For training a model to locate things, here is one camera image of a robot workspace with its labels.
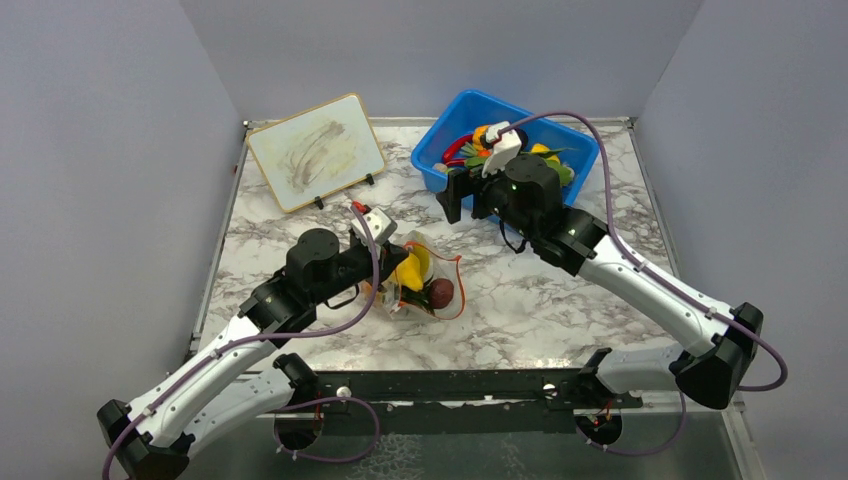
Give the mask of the orange toy bell pepper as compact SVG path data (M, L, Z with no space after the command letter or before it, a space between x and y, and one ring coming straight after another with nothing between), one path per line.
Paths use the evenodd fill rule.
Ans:
M489 128L489 125L482 125L474 130L471 145L475 156L488 157L490 155L491 144L487 140L487 132Z

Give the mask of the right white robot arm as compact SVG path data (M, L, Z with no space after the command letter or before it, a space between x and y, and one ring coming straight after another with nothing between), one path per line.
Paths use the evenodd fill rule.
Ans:
M542 261L615 294L675 339L670 347L601 349L577 380L579 398L600 407L631 391L679 391L698 404L726 408L750 366L762 312L709 298L616 242L608 226L585 210L564 205L559 177L540 157L520 155L505 169L449 173L436 199L449 223L471 198L475 219L491 215L519 233Z

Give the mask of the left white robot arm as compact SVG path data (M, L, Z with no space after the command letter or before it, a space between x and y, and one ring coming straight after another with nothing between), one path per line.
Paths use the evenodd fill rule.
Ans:
M362 281L379 284L409 256L404 247L373 243L356 229L350 240L341 250L335 233L305 232L284 267L253 290L215 340L147 393L104 404L97 419L110 450L102 478L119 462L132 479L176 479L191 459L241 424L276 406L309 406L317 376L296 354L253 380L237 379L291 338L317 337L308 328L318 305Z

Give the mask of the dark purple passion fruit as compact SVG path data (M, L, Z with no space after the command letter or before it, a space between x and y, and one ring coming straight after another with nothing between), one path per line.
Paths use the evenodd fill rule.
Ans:
M426 290L426 298L433 310L441 310L448 307L454 299L455 285L447 278L432 280Z

